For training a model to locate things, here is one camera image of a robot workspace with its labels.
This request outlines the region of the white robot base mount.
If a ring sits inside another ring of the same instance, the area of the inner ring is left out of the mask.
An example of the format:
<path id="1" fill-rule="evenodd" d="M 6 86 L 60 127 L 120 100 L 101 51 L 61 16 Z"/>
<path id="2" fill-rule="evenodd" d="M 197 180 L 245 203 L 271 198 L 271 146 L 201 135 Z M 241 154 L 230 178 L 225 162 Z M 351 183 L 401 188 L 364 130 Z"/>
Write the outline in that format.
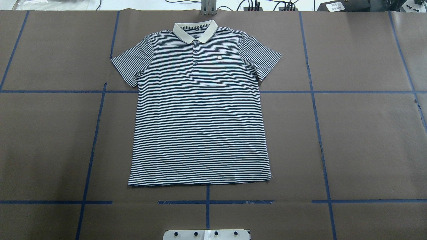
<path id="1" fill-rule="evenodd" d="M 163 240 L 250 240 L 245 229 L 167 230 Z"/>

